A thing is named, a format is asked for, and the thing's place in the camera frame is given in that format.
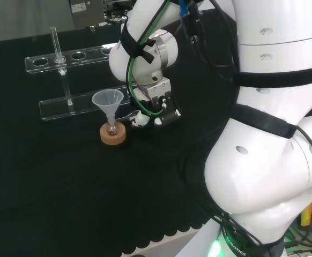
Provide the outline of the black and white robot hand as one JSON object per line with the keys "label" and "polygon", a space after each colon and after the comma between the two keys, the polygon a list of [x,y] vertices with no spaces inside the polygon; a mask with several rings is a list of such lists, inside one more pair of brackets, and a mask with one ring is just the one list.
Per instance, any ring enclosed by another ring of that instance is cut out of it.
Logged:
{"label": "black and white robot hand", "polygon": [[155,126],[168,125],[181,117],[169,79],[162,78],[152,84],[140,86],[134,85],[129,78],[128,86],[133,103]]}

